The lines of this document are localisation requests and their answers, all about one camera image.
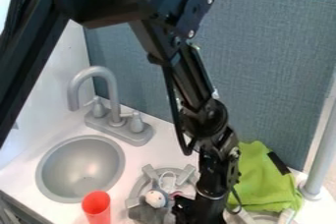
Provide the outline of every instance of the gray sink basin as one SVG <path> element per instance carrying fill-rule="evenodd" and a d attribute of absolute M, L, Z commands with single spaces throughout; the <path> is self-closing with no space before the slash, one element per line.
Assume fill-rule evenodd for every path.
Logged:
<path fill-rule="evenodd" d="M 36 184 L 52 200 L 80 202 L 94 190 L 110 190 L 125 168 L 125 155 L 114 141 L 82 136 L 50 149 L 36 169 Z"/>

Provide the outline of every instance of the blue fabric panel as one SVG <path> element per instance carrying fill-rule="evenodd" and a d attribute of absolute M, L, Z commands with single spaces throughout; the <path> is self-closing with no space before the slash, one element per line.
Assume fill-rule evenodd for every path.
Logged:
<path fill-rule="evenodd" d="M 92 65 L 121 101 L 170 120 L 165 85 L 128 25 L 86 30 Z M 216 0 L 195 42 L 240 140 L 262 140 L 302 169 L 336 62 L 335 0 Z M 106 87 L 95 82 L 98 94 Z"/>

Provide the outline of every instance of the red cup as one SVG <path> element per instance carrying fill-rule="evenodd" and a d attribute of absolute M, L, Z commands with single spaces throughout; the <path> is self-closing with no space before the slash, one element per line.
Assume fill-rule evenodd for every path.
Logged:
<path fill-rule="evenodd" d="M 90 224 L 111 223 L 111 199 L 103 191 L 95 191 L 84 197 L 82 209 Z"/>

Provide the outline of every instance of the green cloth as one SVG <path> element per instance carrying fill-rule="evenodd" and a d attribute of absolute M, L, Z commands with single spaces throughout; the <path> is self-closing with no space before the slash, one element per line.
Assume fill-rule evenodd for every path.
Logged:
<path fill-rule="evenodd" d="M 302 205 L 302 195 L 296 189 L 292 173 L 282 175 L 269 158 L 270 150 L 260 141 L 240 143 L 242 152 L 239 170 L 241 183 L 235 189 L 248 211 L 281 212 L 292 208 L 298 211 Z M 237 205 L 230 194 L 229 204 Z"/>

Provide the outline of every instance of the metal pole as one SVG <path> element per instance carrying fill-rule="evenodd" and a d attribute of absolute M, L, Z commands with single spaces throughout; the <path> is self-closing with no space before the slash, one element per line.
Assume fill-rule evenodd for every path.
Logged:
<path fill-rule="evenodd" d="M 313 160 L 308 179 L 300 185 L 306 199 L 319 200 L 323 181 L 336 153 L 336 102 L 334 101 L 316 157 Z"/>

